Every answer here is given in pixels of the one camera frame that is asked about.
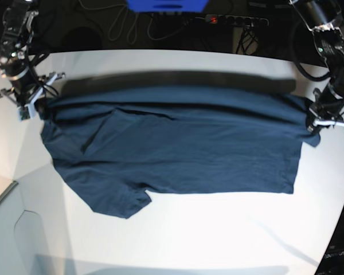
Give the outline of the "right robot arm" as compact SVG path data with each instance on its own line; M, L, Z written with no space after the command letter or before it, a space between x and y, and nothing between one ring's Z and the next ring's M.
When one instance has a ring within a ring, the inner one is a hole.
M27 104L35 104L39 97L59 92L52 86L65 74L55 72L39 75L36 66L50 55L47 49L30 57L35 36L32 23L39 15L37 1L13 1L3 13L3 33L0 39L0 74L11 84L11 88L0 90L0 99L6 97L20 110Z

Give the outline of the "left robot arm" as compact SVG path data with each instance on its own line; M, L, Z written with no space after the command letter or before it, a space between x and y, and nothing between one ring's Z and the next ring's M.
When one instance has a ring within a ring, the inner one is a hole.
M324 90L314 90L315 100L308 108L306 126L318 134L323 128L344 127L344 35L343 18L337 1L290 1L299 20L290 34L290 52L298 71L313 82L327 81ZM309 74L295 53L295 35L300 25L311 32L317 53L328 68L323 76Z

